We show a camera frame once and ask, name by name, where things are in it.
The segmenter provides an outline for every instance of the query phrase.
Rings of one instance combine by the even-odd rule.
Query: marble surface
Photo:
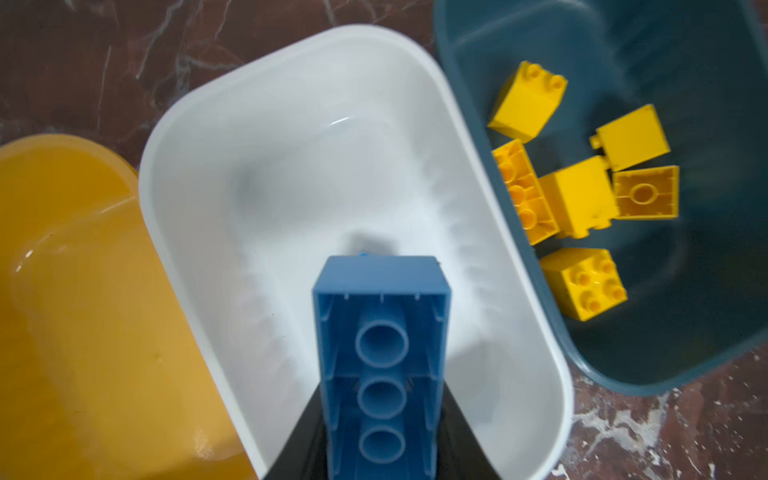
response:
[[[757,7],[768,35],[768,0]],[[152,127],[189,90],[360,22],[434,52],[430,0],[2,0],[0,144],[76,134],[138,167]],[[573,432],[550,479],[768,478],[768,346],[650,398],[573,373]]]

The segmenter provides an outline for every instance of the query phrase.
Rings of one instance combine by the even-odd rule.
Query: yellow plastic bin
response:
[[[67,135],[0,147],[0,478],[256,478],[141,219]]]

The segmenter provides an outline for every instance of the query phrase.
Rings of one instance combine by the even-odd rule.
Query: toy brick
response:
[[[608,250],[564,248],[539,260],[563,314],[586,322],[627,299]]]
[[[494,150],[493,157],[531,245],[560,231],[523,143],[513,140]]]
[[[644,168],[614,174],[617,220],[675,218],[679,210],[680,167]]]
[[[313,289],[328,478],[436,475],[451,290],[434,257],[330,257]]]
[[[528,143],[562,101],[568,81],[538,64],[523,61],[502,88],[488,127]]]
[[[602,157],[592,157],[539,179],[560,226],[558,237],[584,238],[611,226],[618,214]]]
[[[590,143],[605,153],[605,167],[617,172],[670,152],[653,105],[645,105],[598,128]]]

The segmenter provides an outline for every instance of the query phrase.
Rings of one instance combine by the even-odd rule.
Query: white plastic bin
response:
[[[176,103],[141,161],[147,227],[257,474],[319,381],[329,255],[434,255],[453,292],[446,382],[505,479],[544,478],[571,377],[453,95],[417,44],[349,26]]]

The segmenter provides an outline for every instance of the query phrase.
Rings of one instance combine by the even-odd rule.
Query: blue 2x4 brick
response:
[[[435,477],[451,289],[434,257],[330,257],[313,290],[331,480]]]

